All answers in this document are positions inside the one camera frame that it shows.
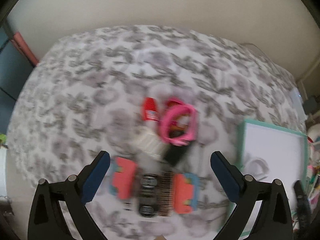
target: dark cabinet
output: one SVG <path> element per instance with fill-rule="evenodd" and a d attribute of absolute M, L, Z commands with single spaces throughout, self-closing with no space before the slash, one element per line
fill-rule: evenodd
<path fill-rule="evenodd" d="M 6 133 L 12 110 L 21 89 L 33 70 L 0 28 L 0 133 Z"/>

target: red object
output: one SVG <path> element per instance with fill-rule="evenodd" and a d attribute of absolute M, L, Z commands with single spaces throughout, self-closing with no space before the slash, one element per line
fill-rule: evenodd
<path fill-rule="evenodd" d="M 178 214 L 188 214 L 192 212 L 191 200 L 193 198 L 194 186 L 188 182 L 183 174 L 174 176 L 174 210 Z"/>
<path fill-rule="evenodd" d="M 181 101 L 179 98 L 176 98 L 176 97 L 169 98 L 167 103 L 166 103 L 167 109 L 169 107 L 175 106 L 175 105 L 184 105 L 184 102 Z"/>
<path fill-rule="evenodd" d="M 156 101 L 153 98 L 146 98 L 142 105 L 142 119 L 144 121 L 159 121 L 159 114 Z"/>
<path fill-rule="evenodd" d="M 116 157 L 116 170 L 112 178 L 112 186 L 117 190 L 119 199 L 128 199 L 132 194 L 132 184 L 137 165 L 135 162 Z"/>
<path fill-rule="evenodd" d="M 19 49 L 22 50 L 23 54 L 26 55 L 26 57 L 33 63 L 33 65 L 36 66 L 39 61 L 22 38 L 20 32 L 16 32 L 13 35 L 13 40 L 18 45 Z"/>

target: blue gripper pad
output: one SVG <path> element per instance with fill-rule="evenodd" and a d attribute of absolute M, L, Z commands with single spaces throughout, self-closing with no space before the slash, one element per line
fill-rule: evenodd
<path fill-rule="evenodd" d="M 225 163 L 219 158 L 216 153 L 212 153 L 210 158 L 210 165 L 214 174 L 217 176 L 222 188 L 227 194 L 228 199 L 233 203 L 237 203 L 237 201 L 239 200 L 240 186 L 233 178 L 230 171 L 227 169 Z"/>
<path fill-rule="evenodd" d="M 83 184 L 81 197 L 83 205 L 92 201 L 109 167 L 110 155 L 105 152 Z"/>

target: cable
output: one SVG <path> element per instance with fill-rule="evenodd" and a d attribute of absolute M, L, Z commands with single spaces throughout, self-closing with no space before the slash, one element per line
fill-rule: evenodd
<path fill-rule="evenodd" d="M 2 91 L 3 93 L 5 93 L 8 97 L 10 97 L 11 99 L 13 99 L 14 101 L 17 101 L 13 96 L 9 95 L 2 87 L 0 87 L 0 91 Z"/>
<path fill-rule="evenodd" d="M 239 43 L 239 45 L 246 47 L 246 45 L 252 45 L 254 47 L 256 47 L 266 58 L 267 60 L 269 60 L 271 62 L 271 64 L 273 65 L 273 67 L 275 69 L 277 69 L 276 65 L 273 63 L 273 61 L 269 58 L 269 56 L 267 54 L 265 54 L 257 45 L 250 43 L 250 42 L 243 42 L 243 43 Z"/>
<path fill-rule="evenodd" d="M 10 41 L 10 40 L 7 39 L 7 40 L 4 42 L 4 44 L 2 44 L 2 46 L 0 47 L 0 54 L 1 54 L 2 50 L 4 49 L 4 47 L 8 44 L 9 41 Z"/>

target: bedsheet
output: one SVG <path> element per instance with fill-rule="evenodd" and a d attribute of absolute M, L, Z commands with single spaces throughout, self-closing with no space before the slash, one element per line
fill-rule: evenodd
<path fill-rule="evenodd" d="M 36 188 L 62 181 L 106 150 L 134 160 L 128 143 L 142 125 L 140 106 L 169 96 L 199 112 L 196 143 L 179 164 L 200 178 L 197 211 L 145 219 L 108 191 L 110 172 L 86 207 L 109 239 L 213 239 L 229 201 L 209 159 L 236 159 L 236 127 L 244 118 L 305 132 L 289 97 L 293 76 L 226 39 L 166 26 L 100 28 L 60 39 L 26 82 L 8 129 L 10 154 Z M 62 205 L 74 238 L 78 232 Z"/>

